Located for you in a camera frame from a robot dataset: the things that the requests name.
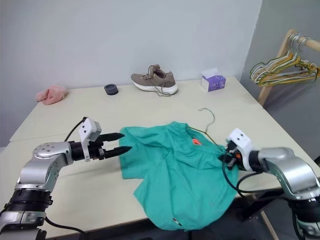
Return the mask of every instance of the brown sneaker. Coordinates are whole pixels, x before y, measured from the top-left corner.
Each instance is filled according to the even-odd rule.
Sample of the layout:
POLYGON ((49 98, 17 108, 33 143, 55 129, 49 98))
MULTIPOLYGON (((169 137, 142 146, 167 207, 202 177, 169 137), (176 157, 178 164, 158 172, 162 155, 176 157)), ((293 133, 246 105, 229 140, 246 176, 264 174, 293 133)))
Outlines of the brown sneaker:
POLYGON ((147 74, 132 74, 133 84, 143 91, 172 95, 178 90, 173 73, 165 73, 158 64, 151 65, 147 74))

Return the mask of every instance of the clothes rack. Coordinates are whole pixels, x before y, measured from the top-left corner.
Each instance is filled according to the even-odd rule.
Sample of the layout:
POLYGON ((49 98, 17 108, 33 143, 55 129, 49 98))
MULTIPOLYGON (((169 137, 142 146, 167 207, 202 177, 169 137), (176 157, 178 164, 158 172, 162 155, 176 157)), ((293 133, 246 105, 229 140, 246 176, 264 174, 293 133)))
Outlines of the clothes rack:
MULTIPOLYGON (((295 29, 289 29, 289 31, 285 35, 283 42, 282 42, 282 45, 280 47, 280 50, 276 56, 277 58, 283 57, 287 53, 288 48, 289 48, 288 38, 293 33, 297 33, 297 31, 295 29)), ((299 42, 303 41, 305 38, 306 38, 305 36, 302 36, 299 38, 298 41, 299 42)), ((316 40, 308 39, 308 41, 306 41, 306 43, 304 45, 320 52, 320 42, 318 42, 316 40)), ((261 104, 261 106, 263 106, 265 104, 265 102, 270 94, 271 89, 272 89, 272 86, 262 87, 260 94, 259 94, 259 97, 258 97, 258 102, 261 104)))

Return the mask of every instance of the purple tissue box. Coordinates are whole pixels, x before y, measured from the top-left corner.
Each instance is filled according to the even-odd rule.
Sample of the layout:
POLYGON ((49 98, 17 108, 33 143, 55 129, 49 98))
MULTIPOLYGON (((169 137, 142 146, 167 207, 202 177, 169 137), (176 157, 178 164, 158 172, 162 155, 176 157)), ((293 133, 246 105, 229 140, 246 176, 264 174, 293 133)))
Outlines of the purple tissue box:
POLYGON ((211 92, 218 89, 223 89, 226 85, 226 78, 222 75, 206 78, 202 76, 201 86, 204 90, 211 92))

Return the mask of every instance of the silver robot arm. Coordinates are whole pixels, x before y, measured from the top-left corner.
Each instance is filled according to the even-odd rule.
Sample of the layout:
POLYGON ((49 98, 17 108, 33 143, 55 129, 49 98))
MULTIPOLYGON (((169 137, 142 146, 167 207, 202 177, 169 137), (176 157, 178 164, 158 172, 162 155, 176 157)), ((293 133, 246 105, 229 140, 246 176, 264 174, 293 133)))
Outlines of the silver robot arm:
POLYGON ((44 240, 45 209, 52 203, 60 170, 74 161, 106 159, 131 149, 121 146, 113 150, 102 148, 104 141, 122 138, 121 133, 100 135, 99 123, 84 118, 79 128, 81 142, 49 142, 37 146, 32 159, 22 168, 10 201, 0 213, 0 240, 44 240))
POLYGON ((228 168, 237 165, 240 170, 276 176, 300 233, 304 238, 320 237, 320 184, 313 169, 287 147, 253 150, 251 139, 238 128, 227 141, 228 168))

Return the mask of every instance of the white table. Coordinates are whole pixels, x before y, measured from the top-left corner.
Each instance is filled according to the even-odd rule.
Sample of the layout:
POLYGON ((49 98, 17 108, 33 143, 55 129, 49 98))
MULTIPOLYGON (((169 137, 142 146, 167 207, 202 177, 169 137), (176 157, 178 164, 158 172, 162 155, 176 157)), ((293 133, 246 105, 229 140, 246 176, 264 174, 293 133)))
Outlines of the white table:
MULTIPOLYGON (((158 97, 131 85, 119 86, 119 94, 107 96, 102 87, 71 90, 68 97, 54 105, 39 103, 23 122, 8 147, 0 155, 0 206, 6 203, 23 165, 39 144, 63 141, 66 134, 83 116, 100 122, 102 133, 118 132, 125 126, 154 126, 172 121, 187 122, 204 129, 212 117, 200 108, 211 109, 216 117, 209 134, 224 144, 234 128, 242 129, 256 148, 285 146, 304 159, 320 177, 320 168, 251 97, 234 78, 228 77, 225 89, 205 92, 199 81, 179 82, 179 92, 171 97, 158 97)), ((79 141, 75 132, 70 140, 79 141)), ((118 142, 105 145, 114 148, 118 142)), ((52 193, 53 205, 48 217, 59 224, 96 230, 146 218, 133 192, 142 180, 124 180, 117 157, 78 161, 65 167, 52 193)), ((241 184, 244 190, 278 188, 275 177, 262 174, 241 184)), ((73 233, 45 224, 47 237, 73 233)))

